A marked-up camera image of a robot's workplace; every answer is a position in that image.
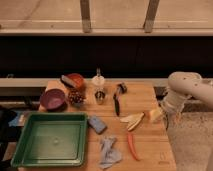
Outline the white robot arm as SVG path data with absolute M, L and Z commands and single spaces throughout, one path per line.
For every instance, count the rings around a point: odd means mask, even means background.
M 177 171 L 213 171 L 213 79 L 173 72 L 159 105 Z

